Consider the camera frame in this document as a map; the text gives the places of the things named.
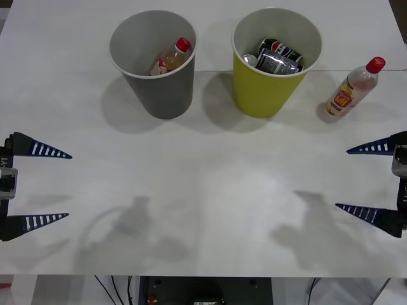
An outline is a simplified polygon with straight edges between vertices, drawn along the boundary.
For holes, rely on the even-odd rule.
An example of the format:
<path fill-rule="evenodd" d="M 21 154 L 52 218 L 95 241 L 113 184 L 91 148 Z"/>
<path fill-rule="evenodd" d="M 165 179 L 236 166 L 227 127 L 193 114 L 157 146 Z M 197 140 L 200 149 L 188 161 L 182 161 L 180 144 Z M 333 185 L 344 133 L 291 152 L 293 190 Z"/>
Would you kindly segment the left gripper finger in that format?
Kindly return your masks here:
<path fill-rule="evenodd" d="M 72 159 L 70 154 L 20 132 L 12 133 L 9 139 L 15 156 Z"/>
<path fill-rule="evenodd" d="M 68 213 L 55 213 L 46 215 L 13 215 L 5 218 L 4 231 L 1 241 L 10 241 L 36 229 L 66 218 Z"/>

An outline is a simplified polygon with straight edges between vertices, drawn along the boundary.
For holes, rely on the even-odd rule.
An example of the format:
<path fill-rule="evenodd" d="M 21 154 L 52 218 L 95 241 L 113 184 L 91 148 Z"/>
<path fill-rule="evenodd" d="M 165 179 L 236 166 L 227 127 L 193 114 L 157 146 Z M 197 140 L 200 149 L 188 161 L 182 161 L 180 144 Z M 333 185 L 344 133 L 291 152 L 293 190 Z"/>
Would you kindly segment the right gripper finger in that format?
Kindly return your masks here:
<path fill-rule="evenodd" d="M 392 156 L 396 146 L 405 146 L 407 131 L 393 134 L 389 137 L 361 144 L 347 150 L 347 154 L 371 154 Z"/>
<path fill-rule="evenodd" d="M 395 238 L 401 238 L 403 231 L 406 230 L 406 216 L 397 210 L 341 203 L 336 203 L 335 206 Z"/>

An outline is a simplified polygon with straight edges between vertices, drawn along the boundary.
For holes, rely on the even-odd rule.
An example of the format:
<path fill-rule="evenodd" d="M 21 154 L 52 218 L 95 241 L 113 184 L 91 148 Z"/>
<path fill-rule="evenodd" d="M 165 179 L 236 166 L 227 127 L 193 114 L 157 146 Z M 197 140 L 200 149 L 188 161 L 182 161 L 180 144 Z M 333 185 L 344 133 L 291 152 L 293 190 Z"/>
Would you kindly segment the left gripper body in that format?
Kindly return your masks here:
<path fill-rule="evenodd" d="M 15 169 L 12 150 L 1 147 L 1 220 L 8 213 L 8 203 L 15 197 Z"/>

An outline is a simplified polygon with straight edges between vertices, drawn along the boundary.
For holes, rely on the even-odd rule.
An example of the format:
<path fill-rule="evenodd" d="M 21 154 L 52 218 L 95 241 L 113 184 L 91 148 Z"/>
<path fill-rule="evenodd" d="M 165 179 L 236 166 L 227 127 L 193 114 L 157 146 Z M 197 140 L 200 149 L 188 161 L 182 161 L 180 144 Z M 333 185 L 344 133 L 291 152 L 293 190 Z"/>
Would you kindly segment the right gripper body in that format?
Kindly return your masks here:
<path fill-rule="evenodd" d="M 397 194 L 397 209 L 407 210 L 407 179 L 400 178 Z"/>

